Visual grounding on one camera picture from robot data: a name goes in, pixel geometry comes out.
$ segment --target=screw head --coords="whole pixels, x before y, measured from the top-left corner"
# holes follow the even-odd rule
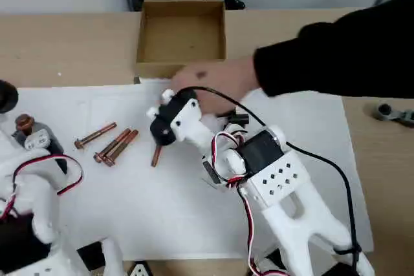
[[[83,143],[79,139],[75,140],[74,145],[77,149],[83,149]]]
[[[104,162],[107,166],[111,167],[115,165],[114,160],[112,160],[111,158],[104,158]]]
[[[102,161],[104,161],[104,158],[102,158],[101,154],[99,153],[95,153],[95,155],[93,156],[93,159],[95,160],[96,163],[102,163]]]

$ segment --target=wooden table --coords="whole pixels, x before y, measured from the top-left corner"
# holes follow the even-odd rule
[[[334,21],[350,11],[227,12],[228,57],[290,39],[303,25]],[[0,78],[18,87],[132,83],[139,21],[138,13],[1,16]],[[398,73],[388,74],[391,79]],[[414,101],[343,101],[374,235],[375,252],[369,258],[379,276],[414,275],[414,130],[376,121],[366,112],[370,103],[387,101],[396,108],[414,109]],[[150,265],[155,276],[240,276],[246,271],[242,260],[154,261]]]

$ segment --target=black cable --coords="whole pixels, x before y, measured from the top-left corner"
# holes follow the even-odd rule
[[[181,89],[179,93],[185,92],[186,90],[205,90],[206,92],[210,92],[213,94],[216,94],[225,100],[229,101],[233,105],[236,105],[240,108],[242,108],[244,111],[246,111],[249,115],[251,115],[261,126],[266,126],[266,123],[263,122],[258,116],[256,116],[250,109],[239,103],[237,100],[234,100],[233,98],[227,96],[226,94],[223,94],[222,92],[219,92],[218,90],[212,89],[210,87],[186,87],[184,89]]]
[[[212,89],[210,87],[186,87],[184,89],[181,89],[179,92],[184,92],[186,90],[204,90],[206,92],[213,93],[215,95],[218,95],[226,100],[228,100],[233,105],[236,105],[243,110],[245,110],[249,115],[251,115],[257,122],[259,122],[260,125],[266,126],[266,123],[263,122],[258,116],[256,116],[250,109],[239,103],[237,100],[234,100],[233,98],[223,94],[222,92],[219,92],[218,90]],[[352,201],[352,193],[351,193],[351,186],[349,185],[348,178],[346,177],[345,173],[342,171],[341,167],[339,167],[337,164],[332,162],[331,160],[328,160],[327,158],[324,158],[320,155],[311,153],[309,151],[306,151],[304,149],[301,149],[299,147],[296,147],[295,145],[291,144],[290,142],[286,142],[286,145],[292,148],[293,150],[296,150],[297,152],[300,152],[304,155],[310,156],[311,158],[315,158],[319,161],[325,162],[326,164],[331,165],[333,168],[335,168],[340,176],[342,177],[343,183],[345,184],[346,193],[347,193],[347,203],[348,203],[348,212],[349,212],[349,223],[351,226],[351,243],[352,248],[345,250],[345,251],[338,251],[337,254],[345,255],[347,253],[352,253],[353,259],[352,259],[352,270],[355,275],[358,275],[356,272],[356,264],[358,263],[359,259],[359,253],[361,252],[361,247],[356,239],[356,226],[355,226],[355,215],[354,215],[354,207],[353,207],[353,201]]]
[[[359,252],[361,251],[360,246],[358,244],[358,241],[356,239],[356,226],[355,226],[355,215],[354,215],[354,207],[352,202],[352,194],[351,194],[351,186],[349,185],[348,178],[346,177],[345,173],[342,171],[341,167],[336,165],[336,163],[332,162],[331,160],[328,160],[327,158],[324,158],[320,155],[311,153],[309,151],[303,150],[299,147],[296,147],[290,142],[286,142],[286,145],[292,148],[293,150],[296,150],[297,152],[303,153],[307,156],[310,156],[312,158],[315,158],[319,161],[325,162],[326,164],[331,165],[334,167],[338,172],[339,175],[341,175],[343,183],[345,184],[346,192],[347,192],[347,201],[348,201],[348,212],[349,212],[349,223],[351,226],[351,242],[352,242],[352,249],[348,251],[337,251],[338,254],[346,254],[346,253],[352,253],[353,254],[353,260],[352,260],[352,269],[353,272],[356,274],[356,263],[358,262]]]

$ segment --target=red white black wire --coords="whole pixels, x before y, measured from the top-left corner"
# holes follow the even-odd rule
[[[282,276],[286,276],[288,275],[287,273],[285,273],[284,271],[279,271],[279,270],[269,270],[266,272],[261,273],[259,271],[259,269],[257,268],[255,262],[254,262],[254,258],[252,255],[252,246],[253,246],[253,240],[254,240],[254,221],[253,221],[253,214],[252,214],[252,210],[250,209],[250,205],[248,203],[247,198],[244,196],[244,194],[241,191],[240,185],[245,181],[245,177],[246,175],[234,175],[229,179],[226,179],[225,177],[221,176],[216,170],[215,170],[215,163],[217,161],[217,139],[218,137],[225,137],[228,140],[232,141],[235,145],[235,147],[238,147],[241,143],[244,142],[244,137],[241,133],[228,133],[228,132],[218,132],[212,140],[212,167],[214,169],[214,171],[217,173],[217,176],[219,176],[219,178],[226,182],[226,187],[231,188],[234,185],[236,185],[237,188],[237,193],[239,194],[243,205],[245,207],[245,211],[246,211],[246,215],[247,215],[247,220],[248,220],[248,238],[247,238],[247,249],[248,249],[248,266],[250,268],[250,270],[252,271],[252,273],[255,276],[267,276],[267,275],[282,275]]]
[[[33,158],[31,160],[28,160],[26,162],[23,162],[22,164],[20,164],[13,172],[12,175],[12,183],[13,183],[13,192],[10,195],[10,197],[8,198],[8,200],[6,200],[6,204],[5,204],[5,208],[3,210],[3,212],[0,215],[0,220],[4,220],[9,214],[10,212],[14,209],[14,204],[16,203],[16,190],[17,190],[17,183],[16,183],[16,177],[18,176],[18,174],[20,172],[22,172],[22,170],[24,170],[24,168],[32,165],[32,164],[36,164],[39,162],[45,162],[45,161],[49,161],[49,160],[69,160],[73,163],[76,164],[76,166],[78,166],[79,168],[79,177],[78,179],[69,184],[68,186],[64,187],[63,189],[60,189],[57,194],[59,196],[65,194],[67,191],[73,189],[74,187],[76,187],[82,180],[83,180],[83,169],[82,166],[80,165],[80,163],[75,160],[73,157],[68,156],[68,155],[46,155],[46,156],[40,156],[38,158]]]
[[[217,170],[215,169],[215,163],[217,161],[217,139],[218,137],[225,137],[227,139],[229,139],[230,141],[232,141],[235,145],[235,147],[238,147],[240,145],[240,143],[244,142],[244,138],[243,135],[241,134],[235,134],[232,135],[228,132],[218,132],[216,135],[214,135],[213,139],[212,139],[212,167],[213,170],[215,171],[215,173],[217,174],[217,176],[224,182],[228,183],[228,179],[226,179],[225,177],[221,176]]]
[[[252,255],[252,246],[253,246],[253,240],[254,240],[254,221],[253,221],[252,209],[250,208],[250,204],[248,203],[248,200],[247,200],[245,194],[243,194],[243,192],[241,191],[240,186],[241,186],[241,182],[238,182],[237,185],[236,185],[236,189],[237,189],[237,193],[240,196],[240,199],[243,202],[243,206],[245,207],[247,222],[248,222],[248,238],[247,238],[248,267],[250,268],[250,270],[252,271],[252,273],[255,276],[267,276],[267,275],[287,276],[288,273],[286,273],[284,271],[268,270],[268,271],[265,271],[265,272],[262,273],[257,268],[257,266],[254,262],[253,255]]]

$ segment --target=person's hand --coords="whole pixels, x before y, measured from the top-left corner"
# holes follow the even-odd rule
[[[211,87],[239,101],[249,91],[259,87],[252,56],[220,62],[195,63],[184,67],[171,80],[178,92],[184,87]],[[212,93],[198,90],[197,99],[203,113],[221,114],[234,106]]]

